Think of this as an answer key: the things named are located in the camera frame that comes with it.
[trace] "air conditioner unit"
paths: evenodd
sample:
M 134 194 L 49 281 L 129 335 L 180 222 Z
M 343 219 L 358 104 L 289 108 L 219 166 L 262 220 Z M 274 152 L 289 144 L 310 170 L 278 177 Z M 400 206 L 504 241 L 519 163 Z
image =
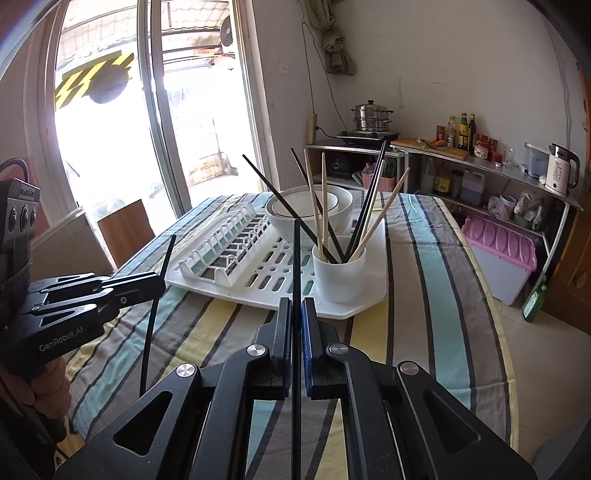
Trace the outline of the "air conditioner unit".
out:
M 234 33 L 232 31 L 232 19 L 230 15 L 223 19 L 220 27 L 220 41 L 222 42 L 222 51 L 225 55 L 236 54 L 236 42 L 234 41 Z

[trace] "pot handle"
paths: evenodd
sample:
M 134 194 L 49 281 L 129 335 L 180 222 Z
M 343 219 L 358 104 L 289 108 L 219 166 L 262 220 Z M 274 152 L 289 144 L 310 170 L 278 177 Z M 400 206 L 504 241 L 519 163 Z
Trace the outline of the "pot handle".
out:
M 580 174 L 580 170 L 581 170 L 581 162 L 580 162 L 579 158 L 577 157 L 577 155 L 572 154 L 569 157 L 569 162 L 572 162 L 572 161 L 575 162 L 575 164 L 577 165 L 577 168 L 575 169 L 576 175 L 574 176 L 574 183 L 569 183 L 570 189 L 575 188 L 579 184 L 579 174 Z

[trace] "silver bolt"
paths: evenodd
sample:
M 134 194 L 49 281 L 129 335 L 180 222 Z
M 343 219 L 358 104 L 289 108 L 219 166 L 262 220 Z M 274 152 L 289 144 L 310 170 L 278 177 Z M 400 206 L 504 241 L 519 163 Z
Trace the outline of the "silver bolt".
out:
M 405 375 L 416 375 L 418 373 L 418 365 L 415 362 L 404 362 L 400 365 L 400 371 Z
M 177 367 L 177 375 L 179 377 L 190 377 L 195 373 L 195 365 L 193 364 L 182 364 Z
M 265 352 L 267 351 L 267 347 L 264 345 L 259 345 L 258 343 L 253 343 L 252 345 L 250 345 L 246 351 L 248 352 L 248 355 L 250 356 L 261 356 L 261 355 L 265 355 Z
M 334 355 L 344 355 L 349 351 L 349 347 L 344 343 L 333 343 L 329 347 L 329 351 Z

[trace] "white bucket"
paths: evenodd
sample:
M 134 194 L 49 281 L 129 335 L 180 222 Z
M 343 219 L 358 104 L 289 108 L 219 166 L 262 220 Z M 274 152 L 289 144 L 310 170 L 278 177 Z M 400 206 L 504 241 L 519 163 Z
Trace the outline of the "white bucket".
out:
M 337 236 L 343 252 L 347 250 L 350 236 Z M 339 258 L 335 246 L 329 241 L 329 251 Z M 345 264 L 331 264 L 318 258 L 318 247 L 312 249 L 316 290 L 320 297 L 334 303 L 350 303 L 365 288 L 365 249 L 357 260 Z

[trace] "human hand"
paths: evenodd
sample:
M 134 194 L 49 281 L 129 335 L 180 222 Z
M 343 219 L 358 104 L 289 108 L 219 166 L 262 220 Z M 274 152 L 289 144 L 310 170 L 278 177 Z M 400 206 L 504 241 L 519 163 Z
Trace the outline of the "human hand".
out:
M 66 361 L 63 357 L 45 365 L 43 372 L 33 378 L 31 385 L 3 367 L 0 367 L 0 376 L 15 400 L 34 407 L 49 419 L 62 418 L 70 408 L 70 381 L 66 378 Z

